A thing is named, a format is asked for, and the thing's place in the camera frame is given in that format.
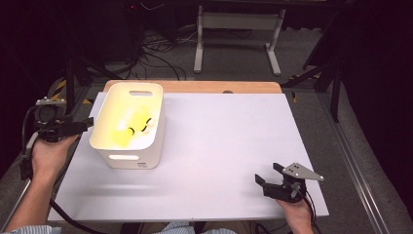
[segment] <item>person's sleeve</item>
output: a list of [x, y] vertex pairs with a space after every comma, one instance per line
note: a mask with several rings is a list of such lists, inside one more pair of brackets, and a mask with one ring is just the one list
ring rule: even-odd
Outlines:
[[60, 234], [60, 227], [52, 227], [48, 225], [24, 226], [11, 232], [3, 234]]

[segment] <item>metal stand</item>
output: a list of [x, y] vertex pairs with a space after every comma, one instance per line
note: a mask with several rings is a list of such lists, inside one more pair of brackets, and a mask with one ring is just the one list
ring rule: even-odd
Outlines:
[[282, 21], [285, 10], [281, 10], [278, 15], [255, 15], [255, 14], [225, 14], [225, 13], [204, 13], [203, 6], [198, 9], [198, 44], [195, 53], [194, 72], [201, 73], [203, 63], [204, 28], [230, 28], [230, 29], [257, 29], [273, 30], [271, 43], [265, 45], [271, 67], [276, 76], [280, 76], [281, 70], [277, 62], [274, 49], [282, 28]]
[[[81, 45], [77, 41], [77, 37], [71, 28], [68, 19], [58, 1], [42, 0], [40, 1], [40, 10], [45, 11], [46, 16], [50, 18], [50, 21], [55, 25], [56, 31], [65, 46], [67, 52], [67, 65], [66, 65], [66, 115], [65, 120], [73, 120], [78, 108], [83, 103], [86, 94], [88, 93], [93, 78], [88, 71], [88, 67], [106, 75], [110, 79], [122, 79], [121, 77], [106, 70], [104, 67], [94, 64], [87, 60], [82, 55]], [[79, 87], [76, 89], [76, 82], [78, 81]]]

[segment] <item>dark background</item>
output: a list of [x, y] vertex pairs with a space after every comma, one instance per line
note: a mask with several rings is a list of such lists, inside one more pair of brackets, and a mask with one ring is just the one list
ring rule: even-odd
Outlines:
[[[409, 197], [409, 184], [413, 177], [413, 170], [410, 169], [413, 163], [413, 96], [410, 91], [413, 80], [410, 71], [413, 61], [413, 19], [405, 1], [359, 2], [366, 4], [367, 9], [338, 16], [330, 28], [326, 26], [331, 14], [317, 13], [317, 17], [311, 21], [311, 12], [306, 15], [299, 11], [289, 11], [283, 27], [325, 28], [324, 40], [319, 43], [309, 64], [317, 65], [322, 62], [321, 58], [330, 56], [343, 59], [343, 83], [357, 119], [384, 171], [412, 215], [413, 200]], [[82, 17], [76, 17], [75, 14], [83, 10], [66, 10], [74, 14], [70, 15], [73, 20]], [[169, 8], [161, 16], [161, 22], [154, 16], [146, 16], [150, 19], [148, 25], [158, 25], [160, 31], [173, 38], [177, 27], [185, 24], [186, 20], [194, 20], [191, 16], [190, 19], [172, 20], [170, 25], [163, 23], [167, 15], [172, 18], [182, 16], [176, 13], [179, 11], [187, 9]], [[118, 23], [128, 22], [124, 12], [112, 12], [110, 15], [118, 16]], [[2, 176], [21, 149], [21, 123], [25, 111], [36, 99], [42, 98], [55, 79], [61, 76], [67, 54], [55, 26], [41, 8], [39, 10], [37, 1], [1, 1], [0, 23]], [[88, 32], [85, 28], [77, 27], [76, 21], [72, 23], [76, 30]], [[131, 29], [121, 27], [121, 30], [125, 36], [113, 40], [131, 45]], [[95, 38], [99, 38], [96, 36], [99, 32], [102, 31], [94, 32]], [[110, 30], [104, 33], [122, 34]], [[81, 44], [91, 45], [91, 38], [88, 34], [80, 35]], [[109, 41], [100, 41], [86, 54], [100, 62], [135, 56], [126, 55], [126, 52], [130, 52], [128, 47], [113, 49], [109, 44]], [[102, 51], [104, 48], [111, 48], [111, 52], [105, 53]]]

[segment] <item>metal leg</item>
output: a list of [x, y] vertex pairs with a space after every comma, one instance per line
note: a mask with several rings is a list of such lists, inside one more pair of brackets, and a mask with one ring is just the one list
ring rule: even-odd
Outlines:
[[340, 96], [341, 71], [340, 67], [336, 67], [336, 75], [333, 80], [333, 91], [330, 103], [330, 112], [334, 122], [338, 123], [338, 101]]
[[198, 44], [197, 44], [197, 52], [195, 53], [195, 65], [194, 65], [195, 73], [201, 73], [201, 69], [203, 66], [203, 51], [204, 51], [203, 6], [199, 6], [199, 9], [198, 9]]
[[284, 14], [285, 10], [281, 10], [276, 25], [274, 26], [273, 40], [271, 41], [271, 43], [265, 44], [268, 59], [270, 59], [271, 67], [273, 68], [273, 73], [276, 76], [280, 76], [282, 74], [279, 63], [277, 62], [276, 54], [274, 53], [274, 49], [276, 48], [277, 39], [279, 38], [280, 30], [282, 28]]

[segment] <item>gray carpet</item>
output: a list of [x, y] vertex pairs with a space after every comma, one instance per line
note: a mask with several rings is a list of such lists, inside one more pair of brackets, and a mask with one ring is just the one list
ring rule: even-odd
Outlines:
[[[282, 70], [280, 77], [273, 75], [267, 55], [263, 50], [263, 45], [271, 37], [271, 33], [252, 31], [247, 38], [240, 38], [246, 35], [248, 35], [247, 31], [207, 33], [201, 74], [193, 72], [196, 48], [196, 43], [192, 41], [195, 40], [194, 38], [167, 53], [155, 55], [185, 70], [188, 80], [284, 83], [291, 75], [304, 73], [302, 65], [317, 43], [320, 32], [307, 29], [288, 29], [281, 32], [276, 46], [276, 56]], [[166, 65], [163, 61], [150, 56], [148, 60], [145, 58], [142, 60], [151, 65]], [[176, 79], [170, 68], [147, 65], [145, 67], [146, 71], [140, 64], [134, 67], [129, 79]], [[115, 65], [108, 66], [108, 69], [115, 68]], [[180, 69], [177, 69], [177, 72], [179, 72], [180, 79], [183, 79], [185, 76], [183, 72]], [[127, 77], [128, 72], [120, 76]], [[105, 81], [105, 78], [96, 78], [88, 98], [94, 98], [97, 92], [102, 90]], [[328, 116], [322, 111], [318, 95], [311, 92], [297, 93], [297, 102], [294, 102], [288, 90], [284, 92], [313, 167], [317, 173], [325, 177], [321, 191], [330, 216], [318, 219], [319, 228], [323, 233], [375, 233], [343, 160], [339, 141], [328, 124]], [[88, 116], [91, 108], [91, 104], [84, 104], [79, 111], [78, 118]], [[339, 120], [357, 164], [370, 185], [376, 205], [389, 228], [389, 233], [413, 233], [412, 221], [370, 149], [348, 102], [344, 87], [342, 87], [340, 96]], [[12, 209], [22, 188], [23, 182], [19, 180], [19, 167], [11, 167], [0, 181], [1, 224]], [[284, 220], [261, 220], [260, 222], [269, 229], [284, 224]], [[58, 223], [58, 225], [63, 226], [63, 233], [80, 233], [68, 224]], [[119, 233], [121, 228], [119, 223], [87, 223], [87, 225], [109, 233]], [[287, 232], [288, 228], [285, 227], [275, 233]]]

